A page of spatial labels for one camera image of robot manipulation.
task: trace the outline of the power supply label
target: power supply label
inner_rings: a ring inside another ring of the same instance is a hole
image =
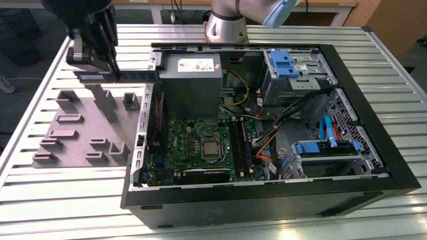
[[[214,58],[182,58],[178,61],[179,72],[214,72]]]

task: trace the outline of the workbench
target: workbench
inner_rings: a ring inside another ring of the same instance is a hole
[[[182,0],[183,10],[211,10],[211,0]],[[162,10],[171,10],[171,0],[112,0],[116,9],[151,10],[154,24],[162,24]],[[358,6],[357,0],[308,0],[310,13],[335,13],[331,27],[343,26],[349,14]],[[0,0],[0,8],[43,8],[40,0]],[[292,12],[306,12],[306,2],[303,1]]]
[[[144,70],[152,42],[203,42],[202,25],[119,25],[118,64]],[[339,217],[150,229],[120,209],[124,167],[31,167],[58,109],[60,90],[79,91],[66,63],[67,39],[0,158],[0,239],[366,239],[427,234],[427,105],[377,36],[359,27],[248,26],[251,43],[332,44],[423,188]],[[114,95],[144,84],[104,84]]]

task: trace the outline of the aluminum table surface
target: aluminum table surface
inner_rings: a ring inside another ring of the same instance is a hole
[[[203,42],[202,25],[119,25],[118,63],[143,70],[152,42]],[[411,76],[359,27],[248,27],[252,43],[335,45],[423,188],[327,218],[150,229],[120,209],[124,167],[35,169],[32,156],[54,119],[62,89],[84,93],[66,64],[67,39],[0,158],[0,239],[367,239],[427,236],[427,105]],[[114,95],[143,84],[104,84]]]

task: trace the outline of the blue plastic clip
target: blue plastic clip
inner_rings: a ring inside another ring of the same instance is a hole
[[[300,144],[295,144],[296,153],[302,154],[304,152],[303,146]]]
[[[271,52],[271,64],[278,78],[298,78],[300,73],[294,68],[294,59],[287,51]]]
[[[335,137],[334,137],[334,132],[332,132],[332,121],[331,117],[328,115],[323,115],[320,118],[320,123],[319,123],[319,139],[327,139],[331,142],[332,148],[338,146]]]
[[[358,141],[353,141],[353,146],[354,146],[355,152],[361,153],[361,151],[362,151],[361,143]]]
[[[320,153],[318,143],[315,141],[299,142],[295,144],[298,154],[318,154]]]

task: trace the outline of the sticker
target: sticker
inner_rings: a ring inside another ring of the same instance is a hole
[[[296,68],[296,70],[306,70],[307,71],[307,67],[306,67],[306,64],[303,64],[303,65],[296,65],[295,66],[295,68]]]
[[[80,75],[83,80],[104,80],[103,75]]]
[[[276,166],[275,166],[272,163],[270,163],[270,165],[268,165],[268,169],[270,169],[270,170],[271,170],[271,172],[276,175],[278,168],[276,168]]]
[[[179,72],[214,72],[215,71],[214,58],[182,58],[178,61],[178,71]]]
[[[260,106],[260,107],[263,106],[263,99],[259,98],[259,97],[256,98],[256,104],[258,104],[258,106]]]

